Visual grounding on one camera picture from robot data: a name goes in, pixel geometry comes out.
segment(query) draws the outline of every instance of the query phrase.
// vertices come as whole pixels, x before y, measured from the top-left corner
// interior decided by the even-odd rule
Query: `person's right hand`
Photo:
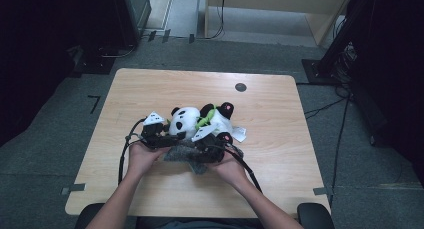
[[[243,166],[228,152],[225,152],[224,158],[218,163],[208,163],[207,167],[218,173],[226,183],[232,187],[239,186],[241,183],[249,182],[246,171]]]

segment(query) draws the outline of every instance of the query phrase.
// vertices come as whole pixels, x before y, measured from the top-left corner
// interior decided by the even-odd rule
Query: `floor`
[[[220,8],[205,8],[205,0],[150,0],[152,14],[146,32],[163,35],[197,38],[212,37],[219,30]],[[209,10],[209,28],[205,35],[205,11]],[[303,13],[224,8],[224,30],[216,38],[222,41],[281,44],[317,47]],[[343,16],[336,22],[338,25]],[[332,33],[321,45],[328,48]]]

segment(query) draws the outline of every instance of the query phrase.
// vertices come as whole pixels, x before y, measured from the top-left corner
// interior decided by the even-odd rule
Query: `black tape mark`
[[[153,41],[155,39],[156,36],[156,31],[152,31],[149,35],[149,42]]]
[[[188,43],[191,44],[194,42],[194,34],[190,34],[190,39],[188,40]]]
[[[94,103],[93,109],[91,109],[90,114],[93,114],[94,110],[96,110],[97,104],[99,104],[100,96],[91,96],[88,95],[89,98],[97,98],[96,103]]]
[[[163,35],[162,43],[168,42],[169,34],[171,34],[171,29],[165,31],[165,35]]]

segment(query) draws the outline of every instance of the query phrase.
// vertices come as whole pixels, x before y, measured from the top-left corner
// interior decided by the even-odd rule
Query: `gray carpet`
[[[114,74],[151,68],[284,74],[307,82],[301,59],[320,59],[308,47],[161,38],[144,39],[116,60],[110,75],[67,78],[24,133],[0,148],[0,228],[73,228],[62,187],[73,183]],[[305,111],[339,99],[331,86],[299,85]],[[99,105],[88,95],[101,96]],[[331,185],[345,102],[308,119],[321,174]],[[337,228],[423,228],[424,190],[411,164],[391,148],[369,145],[360,111],[349,102],[340,144],[332,216]],[[132,228],[129,218],[127,228]]]

